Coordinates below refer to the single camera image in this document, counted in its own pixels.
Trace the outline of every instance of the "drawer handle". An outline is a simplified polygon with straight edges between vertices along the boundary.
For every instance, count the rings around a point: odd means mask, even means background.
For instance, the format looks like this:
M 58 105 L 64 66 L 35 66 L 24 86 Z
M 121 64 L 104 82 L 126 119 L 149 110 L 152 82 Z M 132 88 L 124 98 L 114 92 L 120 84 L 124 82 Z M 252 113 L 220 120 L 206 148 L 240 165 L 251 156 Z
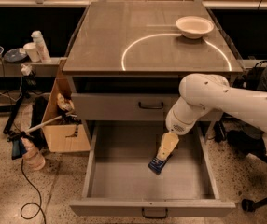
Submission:
M 142 216 L 143 218 L 147 218 L 147 219 L 166 219 L 168 217 L 168 208 L 165 208 L 165 215 L 159 216 L 159 217 L 150 217 L 150 216 L 145 215 L 145 209 L 142 208 Z
M 163 109 L 163 102 L 161 102 L 161 106 L 143 106 L 141 102 L 139 102 L 139 108 L 142 109 Z

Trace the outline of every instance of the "drawer front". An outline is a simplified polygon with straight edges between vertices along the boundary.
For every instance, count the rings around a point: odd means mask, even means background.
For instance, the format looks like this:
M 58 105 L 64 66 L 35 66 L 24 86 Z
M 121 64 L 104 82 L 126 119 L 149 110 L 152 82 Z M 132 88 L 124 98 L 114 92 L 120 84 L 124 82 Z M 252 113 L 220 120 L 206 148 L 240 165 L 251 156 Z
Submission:
M 200 128 L 180 137 L 160 175 L 148 169 L 162 138 L 162 124 L 96 125 L 83 198 L 70 203 L 77 215 L 225 217 L 235 208 L 234 202 L 218 197 Z
M 82 120 L 164 120 L 176 99 L 176 95 L 72 95 L 78 117 Z

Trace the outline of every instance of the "caster wheel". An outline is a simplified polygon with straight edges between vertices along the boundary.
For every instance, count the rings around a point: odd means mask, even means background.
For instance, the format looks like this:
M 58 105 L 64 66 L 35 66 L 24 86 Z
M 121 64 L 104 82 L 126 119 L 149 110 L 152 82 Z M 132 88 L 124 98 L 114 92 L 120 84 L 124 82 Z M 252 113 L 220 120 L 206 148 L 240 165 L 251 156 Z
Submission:
M 246 212 L 255 212 L 254 208 L 254 201 L 249 200 L 249 199 L 243 199 L 242 200 L 242 208 Z

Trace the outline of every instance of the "cardboard box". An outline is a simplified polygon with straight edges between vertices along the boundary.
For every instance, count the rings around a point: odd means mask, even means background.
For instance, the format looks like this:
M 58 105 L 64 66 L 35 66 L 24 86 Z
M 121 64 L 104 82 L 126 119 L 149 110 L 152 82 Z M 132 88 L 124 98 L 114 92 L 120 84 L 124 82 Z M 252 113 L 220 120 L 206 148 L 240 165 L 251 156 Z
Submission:
M 55 79 L 42 122 L 60 116 L 57 106 L 58 93 L 61 93 L 66 98 L 71 96 L 70 87 L 65 77 L 57 76 Z M 67 137 L 75 132 L 76 124 L 61 125 L 61 120 L 55 120 L 51 124 L 42 127 L 49 150 L 51 152 L 89 151 L 91 149 L 91 139 L 84 120 L 82 122 L 83 124 L 78 125 L 77 137 Z

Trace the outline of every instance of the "gray table surface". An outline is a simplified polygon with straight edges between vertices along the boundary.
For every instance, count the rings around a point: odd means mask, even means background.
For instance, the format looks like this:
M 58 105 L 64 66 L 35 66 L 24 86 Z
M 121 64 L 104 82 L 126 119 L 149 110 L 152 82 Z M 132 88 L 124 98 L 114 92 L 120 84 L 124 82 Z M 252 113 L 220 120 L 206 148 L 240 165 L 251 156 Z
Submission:
M 188 39 L 176 27 L 184 16 L 211 20 L 191 1 L 93 2 L 63 71 L 67 75 L 118 73 L 240 73 L 217 27 Z

